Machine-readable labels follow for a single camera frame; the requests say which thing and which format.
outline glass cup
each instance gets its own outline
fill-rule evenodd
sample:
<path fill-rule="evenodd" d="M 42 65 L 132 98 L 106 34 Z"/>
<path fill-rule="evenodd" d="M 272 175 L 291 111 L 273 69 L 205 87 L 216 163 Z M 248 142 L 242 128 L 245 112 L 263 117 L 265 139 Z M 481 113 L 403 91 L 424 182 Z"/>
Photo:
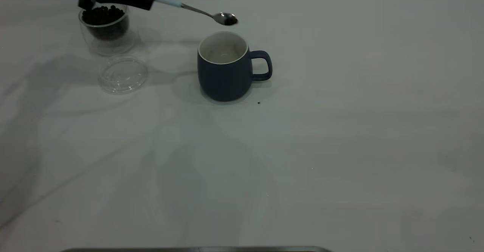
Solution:
<path fill-rule="evenodd" d="M 98 76 L 100 87 L 111 94 L 126 94 L 140 88 L 147 80 L 148 71 L 138 58 L 121 54 L 109 58 Z"/>
<path fill-rule="evenodd" d="M 101 6 L 110 8 L 112 5 L 122 9 L 124 15 L 118 20 L 104 25 L 86 23 L 82 17 L 84 10 L 79 12 L 81 32 L 86 44 L 93 52 L 104 56 L 127 52 L 138 39 L 138 28 L 130 23 L 128 6 L 115 3 L 96 3 L 94 8 Z"/>

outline clear glass jar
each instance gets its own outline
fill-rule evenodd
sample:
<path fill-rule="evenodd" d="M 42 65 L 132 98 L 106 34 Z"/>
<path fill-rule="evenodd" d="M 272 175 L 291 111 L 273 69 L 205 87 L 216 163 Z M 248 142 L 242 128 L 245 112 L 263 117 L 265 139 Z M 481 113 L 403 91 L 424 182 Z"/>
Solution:
<path fill-rule="evenodd" d="M 94 8 L 102 6 L 110 8 L 112 5 L 122 9 L 124 15 L 118 20 L 104 25 L 86 23 L 82 17 L 84 10 L 79 12 L 82 36 L 86 44 L 93 52 L 104 56 L 127 52 L 138 40 L 138 28 L 130 22 L 128 6 L 115 3 L 96 3 Z"/>

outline metal edge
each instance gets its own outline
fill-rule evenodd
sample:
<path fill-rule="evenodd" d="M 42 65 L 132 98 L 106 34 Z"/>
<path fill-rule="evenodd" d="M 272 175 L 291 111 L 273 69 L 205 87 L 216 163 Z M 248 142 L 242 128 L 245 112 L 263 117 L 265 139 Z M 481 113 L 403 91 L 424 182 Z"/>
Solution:
<path fill-rule="evenodd" d="M 162 248 L 79 248 L 63 252 L 331 252 L 317 246 L 216 246 Z"/>

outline spoon bowl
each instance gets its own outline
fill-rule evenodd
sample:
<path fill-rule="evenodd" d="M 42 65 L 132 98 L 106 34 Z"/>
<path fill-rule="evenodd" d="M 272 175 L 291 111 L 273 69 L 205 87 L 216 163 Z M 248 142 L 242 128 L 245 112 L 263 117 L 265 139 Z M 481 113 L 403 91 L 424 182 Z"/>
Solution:
<path fill-rule="evenodd" d="M 232 26 L 239 22 L 235 15 L 229 12 L 220 12 L 218 14 L 214 14 L 212 18 L 214 19 L 214 21 L 217 21 L 218 23 L 225 26 Z"/>

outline mug handle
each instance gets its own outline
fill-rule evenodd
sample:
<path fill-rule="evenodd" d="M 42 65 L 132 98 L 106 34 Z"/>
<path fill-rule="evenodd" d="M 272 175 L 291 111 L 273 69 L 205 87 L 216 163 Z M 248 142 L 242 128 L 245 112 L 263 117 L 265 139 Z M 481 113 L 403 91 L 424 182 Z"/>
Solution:
<path fill-rule="evenodd" d="M 269 78 L 272 76 L 272 61 L 271 57 L 268 55 L 267 52 L 264 52 L 263 50 L 256 50 L 256 51 L 251 51 L 250 52 L 250 58 L 251 59 L 256 59 L 256 58 L 263 58 L 266 60 L 267 65 L 269 67 L 269 71 L 264 74 L 253 74 L 252 75 L 252 80 L 253 81 L 265 81 L 269 80 Z"/>

